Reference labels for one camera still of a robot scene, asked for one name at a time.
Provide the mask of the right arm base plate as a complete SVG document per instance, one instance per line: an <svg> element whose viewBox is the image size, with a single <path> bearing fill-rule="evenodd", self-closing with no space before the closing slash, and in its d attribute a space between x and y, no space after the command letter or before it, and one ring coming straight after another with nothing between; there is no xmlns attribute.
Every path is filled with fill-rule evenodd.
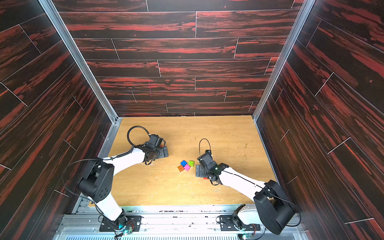
<svg viewBox="0 0 384 240"><path fill-rule="evenodd" d="M216 217L216 222L220 226L222 232L234 232L234 231L245 231L245 232L257 232L261 230L260 225L250 224L245 225L240 223L239 220L233 220L232 215L219 215Z"/></svg>

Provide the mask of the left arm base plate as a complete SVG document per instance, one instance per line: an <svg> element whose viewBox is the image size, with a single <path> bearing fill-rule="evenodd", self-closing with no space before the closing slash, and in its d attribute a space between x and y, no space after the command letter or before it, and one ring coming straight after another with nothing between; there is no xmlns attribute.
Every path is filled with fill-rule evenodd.
<svg viewBox="0 0 384 240"><path fill-rule="evenodd" d="M99 217L100 222L99 231L102 233L127 233L138 232L142 223L142 216L138 215L126 215L125 220L121 220L119 223L111 222L105 217Z"/></svg>

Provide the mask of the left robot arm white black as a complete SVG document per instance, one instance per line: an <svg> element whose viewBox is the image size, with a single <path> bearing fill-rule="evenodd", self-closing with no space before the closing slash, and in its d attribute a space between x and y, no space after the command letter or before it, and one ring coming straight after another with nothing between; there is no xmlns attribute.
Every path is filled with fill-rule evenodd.
<svg viewBox="0 0 384 240"><path fill-rule="evenodd" d="M127 221L126 214L111 193L115 175L134 165L150 165L153 161L168 156L166 141L158 135L149 135L147 142L132 145L125 153L89 160L78 187L98 207L106 220L116 229L122 229Z"/></svg>

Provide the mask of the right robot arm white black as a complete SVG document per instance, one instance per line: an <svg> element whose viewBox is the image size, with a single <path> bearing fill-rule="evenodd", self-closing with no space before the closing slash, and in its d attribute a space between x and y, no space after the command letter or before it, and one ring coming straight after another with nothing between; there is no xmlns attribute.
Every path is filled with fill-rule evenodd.
<svg viewBox="0 0 384 240"><path fill-rule="evenodd" d="M289 200L281 186L270 180L257 181L242 175L224 163L217 164L212 152L206 150L198 157L197 174L210 180L211 184L230 187L254 202L241 205L232 214L231 220L220 220L220 224L233 226L243 231L252 225L262 225L266 230L279 235L296 213L296 206Z"/></svg>

